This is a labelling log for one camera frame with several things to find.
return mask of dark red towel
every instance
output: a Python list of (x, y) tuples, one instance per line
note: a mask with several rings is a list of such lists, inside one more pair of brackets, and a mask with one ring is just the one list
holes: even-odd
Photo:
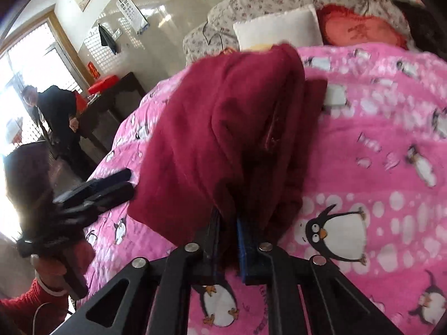
[(199, 60), (155, 127), (128, 214), (179, 246), (215, 205), (226, 222), (237, 210), (278, 240), (301, 206), (326, 85), (305, 82), (287, 44)]

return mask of black cloth hanging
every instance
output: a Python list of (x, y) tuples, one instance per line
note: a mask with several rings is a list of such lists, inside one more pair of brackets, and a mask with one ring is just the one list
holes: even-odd
[(98, 24), (98, 28), (99, 35), (101, 36), (101, 45), (108, 46), (110, 49), (112, 49), (112, 53), (116, 55), (117, 46), (110, 33), (105, 28), (103, 28), (101, 24)]

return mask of silver screw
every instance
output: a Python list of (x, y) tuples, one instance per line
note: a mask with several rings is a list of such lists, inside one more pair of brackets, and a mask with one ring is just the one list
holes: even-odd
[(200, 246), (197, 243), (188, 243), (185, 246), (185, 250), (187, 252), (197, 252), (199, 250)]
[(261, 243), (259, 245), (259, 249), (263, 252), (270, 252), (273, 249), (273, 246), (272, 243), (268, 243), (267, 241), (265, 241), (264, 243)]
[(327, 263), (326, 258), (322, 255), (315, 255), (312, 258), (312, 262), (315, 263), (317, 266), (324, 266)]
[(146, 265), (147, 261), (144, 258), (135, 258), (132, 261), (132, 267), (133, 268), (143, 268)]

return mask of red sign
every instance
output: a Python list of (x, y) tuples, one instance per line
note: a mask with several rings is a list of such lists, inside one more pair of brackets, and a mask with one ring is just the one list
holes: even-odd
[(100, 73), (98, 72), (98, 69), (96, 69), (95, 65), (92, 62), (89, 62), (87, 64), (88, 69), (90, 70), (90, 73), (92, 74), (93, 78), (98, 79), (101, 77)]

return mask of window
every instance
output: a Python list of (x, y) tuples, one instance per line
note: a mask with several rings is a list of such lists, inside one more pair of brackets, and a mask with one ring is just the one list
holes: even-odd
[[(19, 93), (27, 85), (39, 92), (52, 85), (81, 93), (87, 84), (70, 64), (47, 23), (38, 26), (0, 57), (0, 154), (38, 141), (42, 131), (30, 117)], [(0, 231), (17, 239), (17, 213), (6, 197), (3, 168), (0, 170)]]
[[(113, 35), (110, 24), (102, 23), (101, 25)], [(90, 29), (84, 44), (104, 75), (110, 73), (114, 67), (122, 62), (122, 54), (114, 55), (108, 46), (102, 46), (98, 26)]]

